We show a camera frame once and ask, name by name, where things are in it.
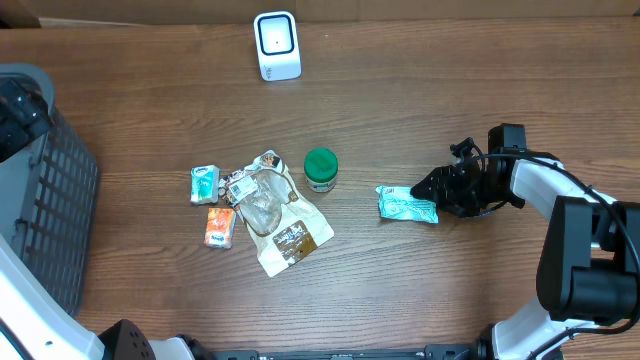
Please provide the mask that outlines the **teal packet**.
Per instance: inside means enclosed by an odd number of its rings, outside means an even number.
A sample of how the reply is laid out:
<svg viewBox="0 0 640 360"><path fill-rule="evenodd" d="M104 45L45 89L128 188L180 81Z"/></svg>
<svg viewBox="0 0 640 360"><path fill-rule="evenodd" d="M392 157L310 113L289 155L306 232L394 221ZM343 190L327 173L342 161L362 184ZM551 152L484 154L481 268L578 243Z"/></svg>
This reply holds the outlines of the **teal packet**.
<svg viewBox="0 0 640 360"><path fill-rule="evenodd" d="M378 186L378 207L380 216L390 220L424 222L438 224L436 205L429 200L416 199L407 186Z"/></svg>

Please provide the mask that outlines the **green lid jar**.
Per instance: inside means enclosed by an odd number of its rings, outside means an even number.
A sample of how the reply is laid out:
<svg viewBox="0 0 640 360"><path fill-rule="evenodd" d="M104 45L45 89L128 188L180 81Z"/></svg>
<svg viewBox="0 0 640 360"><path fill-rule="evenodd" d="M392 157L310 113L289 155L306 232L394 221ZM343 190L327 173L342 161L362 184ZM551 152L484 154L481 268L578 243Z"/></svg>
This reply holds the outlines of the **green lid jar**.
<svg viewBox="0 0 640 360"><path fill-rule="evenodd" d="M315 148L304 160L306 183L317 193L326 193L335 187L338 169L337 156L328 148Z"/></svg>

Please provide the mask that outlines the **brown white snack pouch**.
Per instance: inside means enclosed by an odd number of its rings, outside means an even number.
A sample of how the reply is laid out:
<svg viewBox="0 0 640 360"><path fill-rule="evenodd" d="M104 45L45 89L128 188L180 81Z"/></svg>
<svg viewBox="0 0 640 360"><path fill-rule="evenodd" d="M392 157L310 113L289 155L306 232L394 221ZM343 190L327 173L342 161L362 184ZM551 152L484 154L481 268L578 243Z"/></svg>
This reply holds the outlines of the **brown white snack pouch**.
<svg viewBox="0 0 640 360"><path fill-rule="evenodd" d="M270 277L334 237L325 216L298 191L288 166L272 150L222 176L218 188L246 227L258 262Z"/></svg>

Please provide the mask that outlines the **green Kleenex tissue pack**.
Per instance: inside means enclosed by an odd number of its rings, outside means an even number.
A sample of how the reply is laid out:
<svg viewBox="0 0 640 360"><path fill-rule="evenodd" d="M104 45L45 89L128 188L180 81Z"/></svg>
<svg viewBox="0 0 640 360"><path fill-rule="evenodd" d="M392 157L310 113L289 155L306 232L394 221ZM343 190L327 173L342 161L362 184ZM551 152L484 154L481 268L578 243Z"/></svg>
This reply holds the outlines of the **green Kleenex tissue pack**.
<svg viewBox="0 0 640 360"><path fill-rule="evenodd" d="M219 196L219 168L205 165L191 169L191 196L194 205L214 204Z"/></svg>

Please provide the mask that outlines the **orange tissue pack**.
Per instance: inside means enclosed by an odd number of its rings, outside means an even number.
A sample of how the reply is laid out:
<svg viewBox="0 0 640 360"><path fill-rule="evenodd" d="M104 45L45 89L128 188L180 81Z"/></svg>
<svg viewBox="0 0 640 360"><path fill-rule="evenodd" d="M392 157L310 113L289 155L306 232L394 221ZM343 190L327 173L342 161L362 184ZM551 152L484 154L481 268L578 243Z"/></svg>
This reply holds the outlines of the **orange tissue pack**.
<svg viewBox="0 0 640 360"><path fill-rule="evenodd" d="M204 244L211 248L230 249L236 213L229 208L210 208L207 214Z"/></svg>

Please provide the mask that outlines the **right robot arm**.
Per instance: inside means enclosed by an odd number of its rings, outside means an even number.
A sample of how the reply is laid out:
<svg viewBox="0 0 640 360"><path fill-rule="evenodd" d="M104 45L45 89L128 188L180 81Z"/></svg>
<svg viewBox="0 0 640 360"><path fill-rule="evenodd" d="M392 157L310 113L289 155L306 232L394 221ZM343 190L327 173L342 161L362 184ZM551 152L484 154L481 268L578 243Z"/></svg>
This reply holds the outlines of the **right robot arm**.
<svg viewBox="0 0 640 360"><path fill-rule="evenodd" d="M548 222L536 295L471 344L428 345L428 359L560 359L579 334L615 335L639 321L639 206L596 191L547 152L532 151L520 124L450 147L456 161L433 169L410 193L458 218L506 204L533 206Z"/></svg>

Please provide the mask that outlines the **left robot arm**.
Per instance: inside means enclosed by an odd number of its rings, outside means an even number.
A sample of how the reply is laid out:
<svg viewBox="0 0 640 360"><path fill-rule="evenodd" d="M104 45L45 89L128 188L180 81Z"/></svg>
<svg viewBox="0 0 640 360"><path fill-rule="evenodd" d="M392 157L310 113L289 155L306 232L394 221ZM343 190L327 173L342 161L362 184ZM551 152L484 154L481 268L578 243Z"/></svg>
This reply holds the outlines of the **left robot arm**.
<svg viewBox="0 0 640 360"><path fill-rule="evenodd" d="M96 334L82 302L99 184L93 154L55 108L47 75L1 69L1 356L209 359L197 340L149 340L123 319Z"/></svg>

